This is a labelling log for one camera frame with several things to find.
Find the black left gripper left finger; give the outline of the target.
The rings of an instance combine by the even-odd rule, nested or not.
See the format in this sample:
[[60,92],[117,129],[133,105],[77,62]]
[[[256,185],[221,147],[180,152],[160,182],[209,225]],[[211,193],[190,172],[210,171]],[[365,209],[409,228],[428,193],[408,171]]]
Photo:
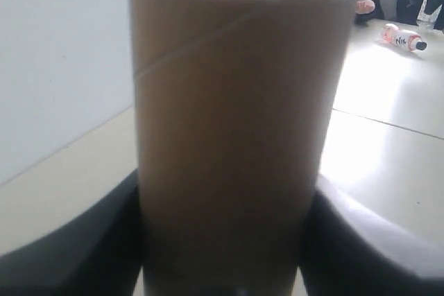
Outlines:
[[2,295],[132,295],[142,266],[137,172],[54,232],[1,255]]

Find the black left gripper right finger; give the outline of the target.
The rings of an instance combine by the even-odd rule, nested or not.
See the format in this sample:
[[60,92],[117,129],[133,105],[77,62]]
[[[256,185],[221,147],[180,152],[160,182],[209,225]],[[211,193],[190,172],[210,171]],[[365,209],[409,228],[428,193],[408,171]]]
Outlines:
[[442,295],[443,250],[319,177],[300,271],[308,295]]

